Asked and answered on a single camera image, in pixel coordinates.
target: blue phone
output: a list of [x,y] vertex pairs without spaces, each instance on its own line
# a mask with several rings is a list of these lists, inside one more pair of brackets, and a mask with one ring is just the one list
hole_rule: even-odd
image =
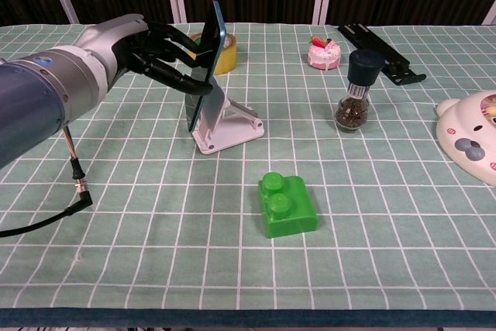
[[[214,0],[208,11],[199,44],[200,47],[208,47],[208,51],[196,56],[195,59],[200,66],[193,68],[191,72],[192,78],[208,83],[213,79],[215,66],[224,47],[225,39],[226,25],[224,24],[220,5]],[[185,95],[184,97],[189,132],[195,129],[196,122],[202,111],[203,98],[203,96],[197,95]]]

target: black metal bracket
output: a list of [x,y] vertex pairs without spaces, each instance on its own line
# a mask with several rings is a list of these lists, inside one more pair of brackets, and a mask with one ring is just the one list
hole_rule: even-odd
[[410,61],[361,23],[339,26],[338,31],[356,48],[381,53],[386,60],[382,72],[396,85],[418,83],[426,78],[425,74],[417,75],[410,70]]

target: tape roll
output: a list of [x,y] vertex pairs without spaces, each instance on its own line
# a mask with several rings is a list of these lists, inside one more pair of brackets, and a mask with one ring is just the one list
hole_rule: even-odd
[[[197,33],[191,37],[193,41],[197,41],[202,37],[201,33]],[[195,54],[188,51],[190,56],[195,58]],[[219,60],[215,66],[214,75],[229,73],[236,67],[236,37],[233,34],[227,34],[224,41],[224,47],[220,53]]]

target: white phone stand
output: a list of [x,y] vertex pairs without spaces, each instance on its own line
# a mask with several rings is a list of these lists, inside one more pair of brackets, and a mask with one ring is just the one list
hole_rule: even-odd
[[203,98],[201,112],[192,136],[203,154],[212,154],[264,135],[258,114],[227,97],[211,80],[214,89]]

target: green lego brick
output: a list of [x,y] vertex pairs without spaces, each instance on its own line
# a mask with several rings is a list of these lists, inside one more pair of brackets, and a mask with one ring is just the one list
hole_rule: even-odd
[[299,176],[269,172],[258,182],[258,196],[267,238],[317,230],[317,214]]

